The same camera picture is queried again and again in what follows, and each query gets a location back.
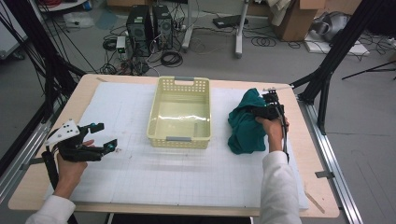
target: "teal towel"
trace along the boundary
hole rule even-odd
[[[265,150],[265,130],[262,124],[255,120],[254,115],[245,109],[249,105],[266,106],[257,89],[248,90],[239,106],[229,114],[228,122],[233,128],[233,133],[228,139],[228,146],[235,154]]]

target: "white sleeve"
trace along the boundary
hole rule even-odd
[[[302,223],[299,216],[297,184],[284,152],[269,153],[262,160],[262,201],[260,223]]]
[[[26,220],[26,224],[64,224],[75,208],[76,206],[69,200],[50,195],[40,210]]]

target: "gray floor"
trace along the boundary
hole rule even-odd
[[[96,7],[90,11],[95,21],[92,28],[68,33],[95,68],[104,63],[102,43],[109,30],[99,22],[103,22],[104,14],[108,16],[108,13],[106,9]],[[213,28],[211,18],[212,15],[201,17],[196,24]],[[118,27],[124,23],[124,17],[118,17],[109,26]],[[250,18],[248,27],[264,25],[266,20]],[[304,45],[292,49],[287,43],[276,42],[272,48],[255,47],[250,39],[244,38],[243,57],[236,59],[233,35],[194,31],[191,48],[200,53],[190,49],[182,54],[184,62],[180,67],[160,66],[157,70],[161,76],[291,83],[315,71],[325,57],[308,53]],[[70,44],[64,44],[74,65],[91,70]],[[367,49],[374,48],[375,45],[367,46]],[[396,83],[392,81],[396,73],[364,74],[347,80],[341,80],[341,77],[386,63],[393,52],[381,55],[371,51],[370,56],[361,62],[354,56],[347,56],[335,71],[331,83],[326,131],[364,223],[396,223],[396,177],[392,174],[396,170],[393,150],[396,103],[392,95],[396,90]],[[3,156],[44,99],[29,60],[1,62],[0,73],[0,122],[3,127],[0,156]],[[147,76],[158,74],[149,70]],[[295,92],[303,90],[304,87],[300,87]],[[7,200],[9,197],[0,205],[0,222],[22,223],[32,214],[10,211]],[[78,213],[77,217],[80,223],[105,221],[105,214]],[[346,220],[341,215],[332,219],[303,218],[303,223],[346,223]]]

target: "human hand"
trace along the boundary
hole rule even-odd
[[[91,146],[92,144],[93,140],[83,143],[83,145],[85,146]],[[73,193],[73,190],[78,185],[82,173],[84,172],[85,168],[87,168],[88,163],[85,161],[65,161],[59,153],[57,155],[57,160],[59,169],[59,181],[55,191],[53,192],[53,195],[68,199]]]
[[[282,131],[282,122],[280,118],[278,119],[263,119],[260,117],[256,118],[256,121],[262,124],[265,132],[268,135],[268,143],[269,143],[269,151],[282,151],[282,138],[283,131]],[[289,131],[289,122],[288,119],[285,117],[286,121],[286,132]]]

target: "yellow basket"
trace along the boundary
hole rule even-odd
[[[209,79],[160,77],[148,121],[151,145],[207,148],[210,129]]]

